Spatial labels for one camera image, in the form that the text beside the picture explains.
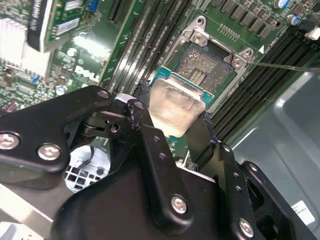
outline white label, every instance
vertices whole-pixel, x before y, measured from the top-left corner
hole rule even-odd
[[[55,35],[59,36],[65,32],[78,27],[80,18],[76,18],[56,26]]]
[[[262,45],[262,47],[260,47],[259,52],[265,54],[265,45]]]
[[[299,218],[301,218],[305,225],[312,224],[314,221],[316,221],[315,217],[307,208],[307,205],[304,201],[298,201],[295,205],[292,205],[291,208],[295,211]]]
[[[83,75],[85,78],[89,78],[92,81],[95,81],[97,83],[99,82],[99,75],[96,75],[94,72],[90,72],[89,70],[84,70],[84,68],[79,65],[75,66],[74,72],[76,74]]]

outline motherboard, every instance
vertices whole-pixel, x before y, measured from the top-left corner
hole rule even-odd
[[[227,140],[298,77],[251,62],[310,66],[319,24],[318,0],[2,0],[1,114],[89,85],[133,95],[147,81],[152,119],[185,158],[179,123],[207,111]]]

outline capacitor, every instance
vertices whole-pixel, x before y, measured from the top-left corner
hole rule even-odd
[[[55,93],[57,96],[64,95],[67,92],[68,88],[64,85],[56,86],[55,87]]]
[[[3,108],[3,110],[6,113],[13,113],[14,111],[17,110],[17,107],[18,107],[18,103],[17,102],[12,102],[12,103],[8,104],[7,106],[5,106]]]
[[[300,23],[300,17],[290,14],[286,17],[286,22],[292,26],[296,26]]]
[[[285,9],[289,4],[289,0],[274,0],[273,5],[276,9]]]

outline black connector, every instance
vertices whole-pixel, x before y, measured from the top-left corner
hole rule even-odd
[[[117,24],[124,10],[126,0],[114,0],[109,13],[109,21]]]

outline screw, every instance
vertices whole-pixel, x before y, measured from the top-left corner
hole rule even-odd
[[[239,220],[239,226],[244,235],[246,235],[248,238],[252,238],[254,236],[254,230],[246,220],[241,218]]]
[[[247,51],[245,52],[245,55],[250,56],[250,55],[251,55],[251,50],[247,50]]]
[[[108,93],[106,91],[102,91],[102,90],[98,92],[98,95],[100,97],[103,97],[104,99],[107,99],[109,97]]]
[[[236,69],[239,69],[242,66],[240,59],[236,58],[232,61],[232,66]]]
[[[141,102],[139,102],[139,101],[135,101],[134,102],[134,105],[136,105],[138,108],[140,108],[140,109],[144,109],[145,107],[144,107],[144,105],[141,103]]]
[[[252,168],[253,171],[258,172],[258,169],[255,165],[253,165],[252,163],[249,164],[250,167]]]
[[[171,199],[171,205],[173,209],[178,213],[178,214],[184,214],[187,211],[187,204],[185,200],[183,200],[179,196],[173,196]]]
[[[201,42],[201,36],[196,35],[196,36],[193,37],[193,40],[194,40],[194,42],[195,42],[196,44],[198,44],[198,43]]]
[[[223,145],[223,148],[227,151],[227,152],[230,152],[230,148],[226,145]]]
[[[20,143],[19,138],[12,133],[0,134],[0,149],[10,150],[14,149]]]
[[[60,157],[60,150],[57,146],[53,144],[46,144],[38,149],[38,156],[43,160],[56,160]]]

